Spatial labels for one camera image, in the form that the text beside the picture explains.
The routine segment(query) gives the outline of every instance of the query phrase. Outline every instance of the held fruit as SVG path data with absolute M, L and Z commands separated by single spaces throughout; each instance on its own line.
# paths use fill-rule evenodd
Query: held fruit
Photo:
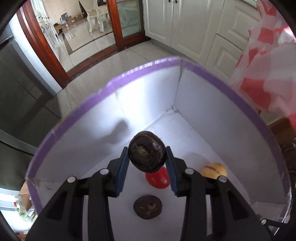
M 170 179 L 165 167 L 161 167 L 156 173 L 145 173 L 149 184 L 158 189 L 165 189 L 170 185 Z
M 165 163 L 165 145 L 150 131 L 141 131 L 131 140 L 128 156 L 136 168 L 142 172 L 155 173 Z
M 204 177 L 217 179 L 219 176 L 227 177 L 226 168 L 220 163 L 209 163 L 200 172 Z

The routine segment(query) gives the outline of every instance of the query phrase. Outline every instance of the metal screw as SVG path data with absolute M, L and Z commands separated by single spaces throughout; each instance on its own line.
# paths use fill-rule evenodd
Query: metal screw
M 194 170 L 192 168 L 186 168 L 185 173 L 188 175 L 192 175 L 194 173 Z
M 109 173 L 109 170 L 107 168 L 103 168 L 103 169 L 100 170 L 100 173 L 102 175 L 107 175 Z
M 225 183 L 225 182 L 227 182 L 227 177 L 225 177 L 225 176 L 219 176 L 219 177 L 218 177 L 218 180 L 219 180 L 220 182 L 222 182 L 222 183 Z
M 73 182 L 75 182 L 75 180 L 76 180 L 76 178 L 75 177 L 68 177 L 68 179 L 67 179 L 67 181 L 68 181 L 68 183 L 73 183 Z

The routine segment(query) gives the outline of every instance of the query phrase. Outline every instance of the purple edge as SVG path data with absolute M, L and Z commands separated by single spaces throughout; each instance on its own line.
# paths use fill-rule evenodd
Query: purple edge
M 284 173 L 282 178 L 284 193 L 286 196 L 289 195 L 290 192 L 290 182 L 287 168 L 283 165 L 284 158 L 281 153 L 281 149 L 276 143 L 276 139 L 273 136 L 272 132 L 267 128 L 265 123 L 261 120 L 259 115 L 249 106 L 233 89 L 231 89 L 224 82 L 219 80 L 217 77 L 209 73 L 202 66 L 198 65 L 195 62 L 192 62 L 188 59 L 180 58 L 180 57 L 172 57 L 166 58 L 162 60 L 157 60 L 140 67 L 137 67 L 133 70 L 130 70 L 122 75 L 113 78 L 104 89 L 99 91 L 98 93 L 90 95 L 80 106 L 70 114 L 55 130 L 52 130 L 45 137 L 43 142 L 40 144 L 40 147 L 32 161 L 29 165 L 26 178 L 28 179 L 28 188 L 32 197 L 32 202 L 36 208 L 37 213 L 40 213 L 43 209 L 38 192 L 31 182 L 35 177 L 38 168 L 41 166 L 42 161 L 44 160 L 47 153 L 50 151 L 52 146 L 58 141 L 62 135 L 77 121 L 79 120 L 86 112 L 88 112 L 92 107 L 101 102 L 103 99 L 114 93 L 117 89 L 125 86 L 131 81 L 136 80 L 139 77 L 147 75 L 151 72 L 172 67 L 182 65 L 182 67 L 196 73 L 197 75 L 203 77 L 206 81 L 214 85 L 217 89 L 219 89 L 222 93 L 228 96 L 229 99 L 233 101 L 243 112 L 244 114 L 252 121 L 252 123 L 256 126 L 257 130 L 260 132 L 262 137 L 268 143 L 273 156 L 275 157 L 277 167 L 280 173 Z

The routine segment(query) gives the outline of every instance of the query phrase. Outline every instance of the white cabinet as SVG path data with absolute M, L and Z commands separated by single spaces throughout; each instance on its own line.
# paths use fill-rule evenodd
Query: white cabinet
M 225 0 L 217 34 L 244 50 L 249 40 L 249 29 L 260 20 L 255 7 L 242 0 Z
M 241 54 L 238 47 L 216 35 L 205 68 L 227 83 Z
M 145 33 L 168 46 L 173 25 L 172 0 L 143 0 Z
M 174 0 L 171 47 L 205 66 L 224 0 Z
M 143 0 L 145 32 L 205 66 L 224 0 Z

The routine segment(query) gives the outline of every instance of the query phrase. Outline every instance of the wall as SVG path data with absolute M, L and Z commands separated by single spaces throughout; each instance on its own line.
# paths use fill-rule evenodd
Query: wall
M 32 64 L 34 69 L 41 75 L 44 81 L 51 87 L 51 89 L 58 93 L 62 90 L 59 84 L 55 81 L 55 79 L 51 76 L 45 66 L 42 64 L 36 53 L 34 52 L 33 48 L 31 47 L 29 41 L 27 40 L 20 22 L 15 14 L 11 21 L 9 22 L 10 29 L 13 33 L 15 41 L 18 43 L 19 47 L 21 48 L 22 52 L 25 54 L 26 58 Z
M 53 24 L 60 23 L 59 18 L 64 13 L 72 17 L 82 14 L 79 0 L 43 0 L 43 4 Z

